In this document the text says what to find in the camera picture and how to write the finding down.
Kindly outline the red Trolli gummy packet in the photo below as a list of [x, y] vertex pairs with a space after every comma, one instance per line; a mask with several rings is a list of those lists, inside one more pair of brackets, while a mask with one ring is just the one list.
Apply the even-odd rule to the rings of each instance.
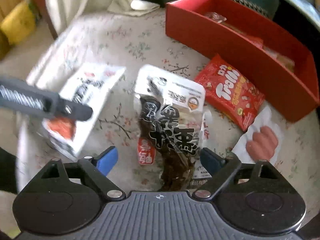
[[206, 102], [247, 131], [265, 96], [219, 54], [199, 72], [194, 81], [206, 90]]

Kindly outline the black white dried-plum packet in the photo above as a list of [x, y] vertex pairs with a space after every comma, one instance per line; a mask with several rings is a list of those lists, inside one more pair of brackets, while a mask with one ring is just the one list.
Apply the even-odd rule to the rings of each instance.
[[187, 189], [203, 142], [203, 85], [147, 64], [138, 71], [134, 96], [139, 152], [155, 150], [163, 159], [161, 191]]

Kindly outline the white noodle snack packet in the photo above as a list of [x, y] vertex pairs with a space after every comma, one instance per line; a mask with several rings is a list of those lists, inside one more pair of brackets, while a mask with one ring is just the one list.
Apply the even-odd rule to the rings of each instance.
[[65, 99], [64, 113], [42, 121], [43, 134], [64, 156], [80, 155], [114, 85], [124, 74], [123, 66], [83, 64], [59, 92]]

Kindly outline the white sausage snack packet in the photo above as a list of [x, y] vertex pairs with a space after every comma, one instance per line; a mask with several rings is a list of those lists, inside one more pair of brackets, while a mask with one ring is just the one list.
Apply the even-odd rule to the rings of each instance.
[[240, 137], [232, 152], [242, 163], [253, 164], [267, 160], [275, 165], [283, 139], [280, 127], [272, 121], [270, 107], [266, 106]]

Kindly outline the yellow bag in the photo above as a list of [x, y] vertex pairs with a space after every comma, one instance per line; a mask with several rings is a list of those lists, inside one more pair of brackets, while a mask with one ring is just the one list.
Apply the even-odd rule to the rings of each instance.
[[1, 31], [11, 46], [24, 41], [35, 29], [36, 17], [28, 1], [16, 5], [1, 22]]

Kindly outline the red cardboard box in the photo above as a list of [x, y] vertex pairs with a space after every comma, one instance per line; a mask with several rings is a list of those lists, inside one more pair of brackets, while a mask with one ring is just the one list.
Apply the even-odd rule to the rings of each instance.
[[[265, 46], [295, 62], [294, 72], [222, 22], [262, 38]], [[233, 0], [170, 2], [166, 6], [165, 32], [207, 58], [219, 54], [290, 122], [297, 122], [319, 106], [311, 51], [281, 26], [246, 6]]]

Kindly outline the brown clear snack packet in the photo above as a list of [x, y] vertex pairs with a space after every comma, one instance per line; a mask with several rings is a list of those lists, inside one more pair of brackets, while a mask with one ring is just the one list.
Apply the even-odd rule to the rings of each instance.
[[243, 31], [239, 30], [238, 28], [222, 22], [222, 25], [228, 27], [229, 29], [232, 29], [233, 31], [237, 32], [238, 34], [242, 35], [243, 37], [249, 39], [252, 43], [254, 43], [257, 47], [263, 49], [270, 57], [273, 59], [279, 61], [284, 67], [286, 67], [290, 72], [294, 72], [294, 67], [295, 67], [295, 62], [289, 59], [288, 57], [278, 53], [277, 51], [268, 48], [267, 46], [264, 45], [264, 41], [262, 38], [255, 37], [252, 35], [248, 35], [244, 33]]

